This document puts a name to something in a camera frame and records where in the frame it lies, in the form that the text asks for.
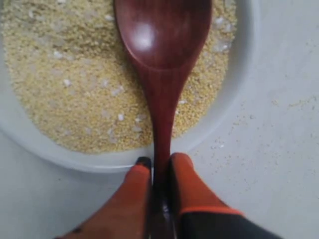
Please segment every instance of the wooden spoon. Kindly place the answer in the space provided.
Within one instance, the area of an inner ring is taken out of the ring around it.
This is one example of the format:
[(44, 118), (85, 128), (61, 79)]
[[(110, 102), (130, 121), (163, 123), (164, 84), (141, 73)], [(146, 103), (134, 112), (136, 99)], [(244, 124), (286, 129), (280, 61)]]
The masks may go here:
[(175, 110), (206, 41), (212, 0), (115, 0), (115, 15), (151, 113), (153, 187), (164, 210)]

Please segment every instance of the grain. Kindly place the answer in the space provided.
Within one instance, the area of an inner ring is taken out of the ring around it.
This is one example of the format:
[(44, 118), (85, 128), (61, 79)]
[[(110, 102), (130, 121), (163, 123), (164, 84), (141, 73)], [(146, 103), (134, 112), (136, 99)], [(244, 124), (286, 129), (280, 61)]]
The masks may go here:
[[(204, 49), (176, 110), (173, 136), (215, 100), (234, 39), (234, 3), (214, 1)], [(37, 128), (70, 150), (123, 151), (152, 142), (142, 89), (126, 59), (112, 0), (5, 0), (2, 34), (17, 98)]]

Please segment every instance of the floor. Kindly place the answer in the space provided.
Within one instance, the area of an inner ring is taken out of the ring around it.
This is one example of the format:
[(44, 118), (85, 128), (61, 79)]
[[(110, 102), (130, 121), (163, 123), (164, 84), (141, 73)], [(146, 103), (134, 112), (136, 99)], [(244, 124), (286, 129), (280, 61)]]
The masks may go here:
[[(189, 155), (209, 187), (251, 220), (284, 238), (316, 239), (319, 1), (260, 3), (260, 55), (251, 76), (220, 127)], [(1, 132), (0, 152), (3, 239), (65, 233), (97, 210), (124, 176), (60, 168)]]

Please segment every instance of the plate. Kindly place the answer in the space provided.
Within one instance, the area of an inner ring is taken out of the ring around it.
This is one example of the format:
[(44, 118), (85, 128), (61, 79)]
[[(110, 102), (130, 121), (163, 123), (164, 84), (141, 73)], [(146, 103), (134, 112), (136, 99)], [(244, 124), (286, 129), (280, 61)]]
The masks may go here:
[[(238, 31), (230, 52), (229, 69), (215, 102), (200, 122), (180, 138), (172, 141), (171, 150), (188, 152), (207, 138), (221, 123), (248, 78), (256, 56), (259, 32), (257, 0), (237, 1)], [(70, 151), (43, 135), (31, 122), (15, 97), (4, 64), (0, 38), (0, 129), (33, 154), (60, 166), (85, 172), (127, 171), (139, 156), (153, 154), (153, 146), (125, 152), (89, 155)]]

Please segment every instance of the white surface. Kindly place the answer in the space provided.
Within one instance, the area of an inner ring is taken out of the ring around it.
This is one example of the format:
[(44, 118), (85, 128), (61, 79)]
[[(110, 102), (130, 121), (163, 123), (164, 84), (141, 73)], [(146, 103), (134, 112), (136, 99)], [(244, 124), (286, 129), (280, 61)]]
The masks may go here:
[[(319, 2), (307, 2), (261, 0), (254, 72), (219, 128), (189, 153), (224, 201), (288, 239), (319, 235)], [(123, 178), (62, 169), (2, 133), (0, 152), (3, 239), (63, 234)]]
[[(231, 51), (229, 71), (223, 88), (209, 112), (182, 137), (173, 140), (172, 149), (187, 151), (201, 143), (216, 129), (229, 107), (233, 104), (240, 86), (248, 78), (248, 67), (256, 55), (256, 42), (260, 28), (258, 2), (246, 0), (238, 5), (238, 33)], [(27, 118), (10, 86), (0, 50), (0, 128), (15, 142), (30, 152), (66, 168), (85, 172), (123, 172), (128, 170), (141, 155), (152, 156), (153, 147), (138, 148), (126, 152), (87, 155), (67, 150), (43, 135)]]

